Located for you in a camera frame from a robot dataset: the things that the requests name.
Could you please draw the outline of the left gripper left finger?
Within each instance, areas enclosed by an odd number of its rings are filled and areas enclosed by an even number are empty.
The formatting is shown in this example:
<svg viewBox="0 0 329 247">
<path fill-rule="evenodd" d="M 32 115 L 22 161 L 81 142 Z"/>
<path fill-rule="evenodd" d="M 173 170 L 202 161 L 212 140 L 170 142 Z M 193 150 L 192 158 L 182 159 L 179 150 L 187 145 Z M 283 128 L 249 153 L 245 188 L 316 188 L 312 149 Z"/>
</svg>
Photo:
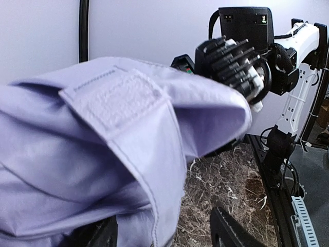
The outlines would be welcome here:
<svg viewBox="0 0 329 247">
<path fill-rule="evenodd" d="M 64 237 L 64 246 L 102 247 L 117 246 L 118 225 L 116 217 L 82 226 Z"/>
</svg>

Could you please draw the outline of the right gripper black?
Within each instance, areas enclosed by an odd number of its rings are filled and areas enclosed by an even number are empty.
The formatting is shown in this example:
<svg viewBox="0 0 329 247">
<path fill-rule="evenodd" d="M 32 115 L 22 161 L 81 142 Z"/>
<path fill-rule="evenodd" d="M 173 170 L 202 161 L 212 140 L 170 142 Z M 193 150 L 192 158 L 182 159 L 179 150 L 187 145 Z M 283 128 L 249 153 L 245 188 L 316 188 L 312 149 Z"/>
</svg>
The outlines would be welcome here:
<svg viewBox="0 0 329 247">
<path fill-rule="evenodd" d="M 184 54 L 178 57 L 175 57 L 170 65 L 170 67 L 177 69 L 188 74 L 194 74 L 194 62 L 189 55 Z M 234 139 L 227 143 L 226 145 L 204 155 L 204 157 L 215 157 L 220 153 L 234 149 L 239 144 L 238 139 Z"/>
</svg>

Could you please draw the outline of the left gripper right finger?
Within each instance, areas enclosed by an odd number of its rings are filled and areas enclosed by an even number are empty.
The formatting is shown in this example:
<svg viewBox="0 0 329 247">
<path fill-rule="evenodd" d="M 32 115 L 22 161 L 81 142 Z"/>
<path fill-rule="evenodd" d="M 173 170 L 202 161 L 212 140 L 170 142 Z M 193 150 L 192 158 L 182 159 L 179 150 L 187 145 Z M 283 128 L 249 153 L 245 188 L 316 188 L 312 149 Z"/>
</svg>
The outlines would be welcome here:
<svg viewBox="0 0 329 247">
<path fill-rule="evenodd" d="M 212 246 L 263 247 L 222 207 L 213 207 L 210 214 Z"/>
</svg>

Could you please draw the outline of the lavender folding umbrella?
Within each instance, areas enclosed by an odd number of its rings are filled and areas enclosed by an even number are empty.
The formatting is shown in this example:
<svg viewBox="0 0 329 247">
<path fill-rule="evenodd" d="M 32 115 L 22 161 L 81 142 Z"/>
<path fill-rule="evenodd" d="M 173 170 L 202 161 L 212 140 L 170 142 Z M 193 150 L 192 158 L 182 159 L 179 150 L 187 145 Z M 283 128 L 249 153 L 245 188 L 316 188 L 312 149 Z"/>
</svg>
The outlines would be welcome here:
<svg viewBox="0 0 329 247">
<path fill-rule="evenodd" d="M 119 246 L 169 246 L 187 163 L 247 131 L 236 90 L 106 57 L 1 86 L 1 246 L 69 246 L 116 216 Z"/>
</svg>

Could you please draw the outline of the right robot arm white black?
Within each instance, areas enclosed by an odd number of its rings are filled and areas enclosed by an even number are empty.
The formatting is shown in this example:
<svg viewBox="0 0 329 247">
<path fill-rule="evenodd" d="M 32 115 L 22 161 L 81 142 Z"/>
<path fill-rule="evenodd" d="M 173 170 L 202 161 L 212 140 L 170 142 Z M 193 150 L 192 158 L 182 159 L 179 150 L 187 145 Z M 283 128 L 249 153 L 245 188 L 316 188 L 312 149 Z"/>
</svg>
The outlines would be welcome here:
<svg viewBox="0 0 329 247">
<path fill-rule="evenodd" d="M 176 57 L 171 66 L 198 74 L 241 93 L 259 110 L 268 93 L 287 95 L 282 115 L 269 129 L 265 165 L 278 173 L 295 149 L 301 111 L 312 77 L 324 68 L 327 27 L 293 20 L 291 29 L 275 36 L 269 14 L 220 14 L 221 37 L 209 37 L 195 52 Z"/>
</svg>

